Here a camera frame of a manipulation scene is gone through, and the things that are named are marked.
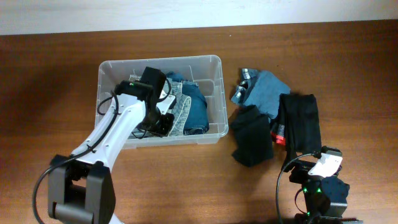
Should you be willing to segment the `light blue jeans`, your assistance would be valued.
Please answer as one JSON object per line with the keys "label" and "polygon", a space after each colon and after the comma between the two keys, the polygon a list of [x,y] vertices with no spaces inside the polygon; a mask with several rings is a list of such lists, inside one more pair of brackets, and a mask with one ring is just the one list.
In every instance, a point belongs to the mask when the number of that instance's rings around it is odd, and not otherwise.
{"label": "light blue jeans", "polygon": [[185,93],[187,82],[180,73],[169,72],[166,74],[167,81],[164,86],[166,92],[175,97],[172,108],[169,108],[161,117],[158,124],[152,126],[139,126],[130,135],[133,139],[142,139],[150,137],[181,136],[184,132],[187,122],[192,97]]}

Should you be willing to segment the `dark blue jeans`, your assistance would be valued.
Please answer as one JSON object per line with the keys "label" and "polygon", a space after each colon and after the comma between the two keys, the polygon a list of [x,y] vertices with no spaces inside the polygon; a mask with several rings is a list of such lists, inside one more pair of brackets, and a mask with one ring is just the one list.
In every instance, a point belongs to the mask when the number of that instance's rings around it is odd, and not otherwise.
{"label": "dark blue jeans", "polygon": [[185,93],[192,97],[192,105],[187,122],[185,123],[183,135],[205,134],[210,128],[206,99],[201,93],[197,82],[184,80],[187,82]]}

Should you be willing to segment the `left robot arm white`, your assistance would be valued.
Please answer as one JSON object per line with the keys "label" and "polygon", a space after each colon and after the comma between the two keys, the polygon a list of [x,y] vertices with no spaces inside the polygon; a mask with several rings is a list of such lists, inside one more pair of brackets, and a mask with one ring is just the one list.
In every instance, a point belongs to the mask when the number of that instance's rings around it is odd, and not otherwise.
{"label": "left robot arm white", "polygon": [[168,112],[175,97],[162,91],[164,73],[146,67],[138,81],[117,84],[111,104],[92,133],[69,156],[56,155],[44,175],[48,178],[48,215],[62,223],[120,223],[114,209],[111,171],[135,129],[167,136],[174,116]]}

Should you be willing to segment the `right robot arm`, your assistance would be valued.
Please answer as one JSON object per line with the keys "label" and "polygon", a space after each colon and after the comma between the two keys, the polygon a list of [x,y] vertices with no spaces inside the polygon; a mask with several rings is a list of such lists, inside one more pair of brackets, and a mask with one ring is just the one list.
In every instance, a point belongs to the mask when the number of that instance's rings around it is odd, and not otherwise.
{"label": "right robot arm", "polygon": [[343,160],[342,152],[323,146],[314,153],[316,162],[294,159],[285,172],[290,172],[289,181],[301,185],[305,211],[294,217],[295,223],[363,223],[357,218],[345,218],[350,185],[338,178]]}

